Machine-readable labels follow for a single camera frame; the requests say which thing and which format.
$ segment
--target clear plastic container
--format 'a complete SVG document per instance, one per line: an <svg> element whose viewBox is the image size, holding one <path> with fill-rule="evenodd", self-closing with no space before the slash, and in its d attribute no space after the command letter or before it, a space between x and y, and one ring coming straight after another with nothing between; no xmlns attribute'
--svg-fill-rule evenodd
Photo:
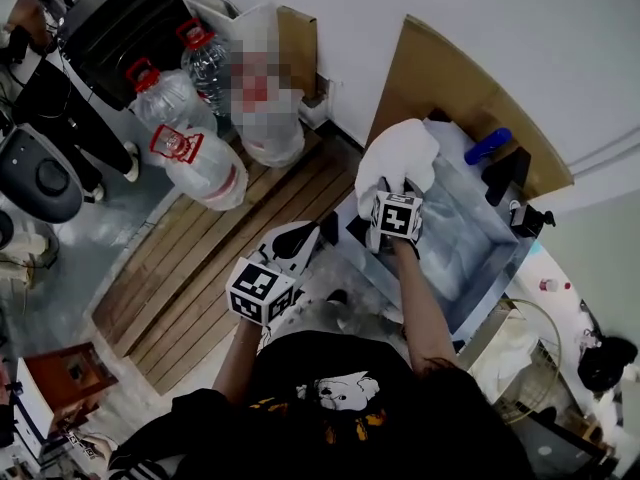
<svg viewBox="0 0 640 480"><path fill-rule="evenodd" d="M200 99L189 75L177 69L160 72L148 59L140 59L127 71L138 93L131 108L153 133L160 125L173 128L200 127L216 133L218 124Z"/></svg>
<svg viewBox="0 0 640 480"><path fill-rule="evenodd" d="M213 210L239 206L247 190L247 170L237 153L205 128L178 131L161 126L151 152L166 158L164 167L182 192Z"/></svg>
<svg viewBox="0 0 640 480"><path fill-rule="evenodd" d="M257 162L284 167L297 160L304 149L304 135L298 120L302 91L270 91L269 99L256 101L253 112L232 112L231 120L242 145Z"/></svg>
<svg viewBox="0 0 640 480"><path fill-rule="evenodd" d="M219 116L229 113L229 51L226 41L206 32L200 20L189 20L177 30L186 49L180 66L189 75L200 97Z"/></svg>

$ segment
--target white wall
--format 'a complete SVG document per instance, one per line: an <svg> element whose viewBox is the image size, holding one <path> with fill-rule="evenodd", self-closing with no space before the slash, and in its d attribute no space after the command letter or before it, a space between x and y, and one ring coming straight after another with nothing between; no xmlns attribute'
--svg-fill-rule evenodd
<svg viewBox="0 0 640 480"><path fill-rule="evenodd" d="M605 332L640 347L640 191L557 217L541 243Z"/></svg>
<svg viewBox="0 0 640 480"><path fill-rule="evenodd" d="M269 0L231 1L247 10ZM594 151L607 156L608 144L640 144L640 134L619 140L640 125L640 0L271 1L318 18L319 71L337 84L333 119L361 143L408 13L502 84L572 172ZM624 185L640 188L640 174ZM582 192L565 192L555 204L563 208ZM578 206L595 201L590 193Z"/></svg>

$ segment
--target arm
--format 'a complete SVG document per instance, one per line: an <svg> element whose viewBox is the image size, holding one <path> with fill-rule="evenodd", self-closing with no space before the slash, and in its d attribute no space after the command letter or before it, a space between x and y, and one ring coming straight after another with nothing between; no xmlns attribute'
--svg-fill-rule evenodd
<svg viewBox="0 0 640 480"><path fill-rule="evenodd" d="M17 25L24 28L31 37L33 42L39 48L46 48L51 42L51 36L47 32L47 22L44 12L37 0L18 0L13 6L13 10L7 20L7 29L9 31Z"/></svg>
<svg viewBox="0 0 640 480"><path fill-rule="evenodd" d="M409 242L393 240L398 260L404 327L409 344L411 367L417 374L430 368L430 359L456 364L456 353L442 310L425 279Z"/></svg>
<svg viewBox="0 0 640 480"><path fill-rule="evenodd" d="M224 358L213 389L222 393L229 403L240 405L251 381L253 363L262 336L262 327L243 318Z"/></svg>

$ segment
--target wire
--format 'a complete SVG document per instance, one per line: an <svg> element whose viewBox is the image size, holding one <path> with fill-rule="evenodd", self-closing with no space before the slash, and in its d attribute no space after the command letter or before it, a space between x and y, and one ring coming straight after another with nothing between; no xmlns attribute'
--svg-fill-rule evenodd
<svg viewBox="0 0 640 480"><path fill-rule="evenodd" d="M0 263L11 263L12 265L17 265L18 267L22 267L22 268L35 268L35 269L49 268L46 265L23 265L22 263L18 263L17 261L12 261L12 260L0 260Z"/></svg>
<svg viewBox="0 0 640 480"><path fill-rule="evenodd" d="M16 77L16 75L13 74L13 71L11 71L11 68L9 66L7 66L7 71L9 72L9 76L13 78L13 81L15 83L17 83L20 87L24 87L24 84L20 80L18 80L18 78Z"/></svg>

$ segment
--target shoe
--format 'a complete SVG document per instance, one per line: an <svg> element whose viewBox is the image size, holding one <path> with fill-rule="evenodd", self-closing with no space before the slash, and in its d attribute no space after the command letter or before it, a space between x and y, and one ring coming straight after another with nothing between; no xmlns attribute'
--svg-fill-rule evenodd
<svg viewBox="0 0 640 480"><path fill-rule="evenodd" d="M100 183L96 188L91 192L91 197L96 203L99 203L104 199L104 186Z"/></svg>
<svg viewBox="0 0 640 480"><path fill-rule="evenodd" d="M348 295L344 290L334 290L331 295L327 297L327 302L340 302L347 305Z"/></svg>
<svg viewBox="0 0 640 480"><path fill-rule="evenodd" d="M140 176L140 149L138 149L138 146L133 142L129 141L124 143L124 149L129 153L132 162L131 169L129 169L129 172L125 174L124 177L127 181L133 183L137 181Z"/></svg>

